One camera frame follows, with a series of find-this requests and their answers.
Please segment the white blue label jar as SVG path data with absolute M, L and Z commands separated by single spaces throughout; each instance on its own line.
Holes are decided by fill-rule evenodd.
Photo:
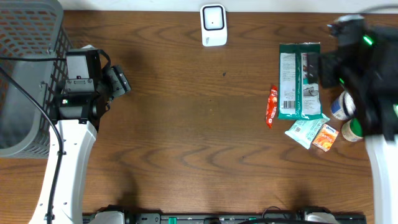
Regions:
M 354 99 L 347 92 L 344 91 L 340 96 L 331 104 L 331 114 L 338 120 L 347 120 L 354 116 L 356 106 Z

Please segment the green white gloves packet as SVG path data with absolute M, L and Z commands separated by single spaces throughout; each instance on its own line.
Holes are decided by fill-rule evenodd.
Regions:
M 319 86 L 308 72 L 308 56 L 319 52 L 320 43 L 279 45 L 279 119 L 322 118 Z

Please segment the green lid white jar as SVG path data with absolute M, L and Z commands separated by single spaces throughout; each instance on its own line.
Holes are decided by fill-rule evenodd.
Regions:
M 343 137 L 350 142 L 358 142 L 363 139 L 363 130 L 356 118 L 353 118 L 341 127 Z

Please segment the small orange box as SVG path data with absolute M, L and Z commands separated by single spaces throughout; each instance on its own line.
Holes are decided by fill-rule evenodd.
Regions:
M 339 131 L 332 128 L 328 124 L 324 124 L 319 130 L 318 134 L 315 136 L 312 144 L 321 150 L 327 152 L 331 149 L 333 143 L 338 137 Z

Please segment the light green snack packet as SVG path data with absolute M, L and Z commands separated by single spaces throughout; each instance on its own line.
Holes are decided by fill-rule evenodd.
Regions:
M 313 120 L 296 120 L 296 122 L 288 129 L 285 134 L 299 143 L 305 149 L 310 146 L 318 134 L 319 130 L 326 124 L 330 118 L 322 114 L 320 119 Z

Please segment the red white snack packet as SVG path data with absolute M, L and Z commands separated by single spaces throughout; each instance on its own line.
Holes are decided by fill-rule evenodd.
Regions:
M 271 129 L 274 117 L 278 107 L 278 89 L 275 85 L 272 85 L 269 97 L 267 99 L 267 111 L 266 111 L 266 124 Z

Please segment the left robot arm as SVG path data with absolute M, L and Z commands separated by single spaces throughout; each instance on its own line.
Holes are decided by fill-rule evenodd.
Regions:
M 50 149 L 31 223 L 82 223 L 86 170 L 101 117 L 131 91 L 119 65 L 87 45 L 66 53 L 68 76 L 50 109 Z

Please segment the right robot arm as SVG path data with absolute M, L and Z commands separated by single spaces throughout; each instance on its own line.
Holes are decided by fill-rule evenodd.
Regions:
M 335 51 L 309 54 L 310 83 L 342 85 L 352 96 L 371 163 L 376 223 L 397 223 L 397 29 L 361 14 L 329 25 Z

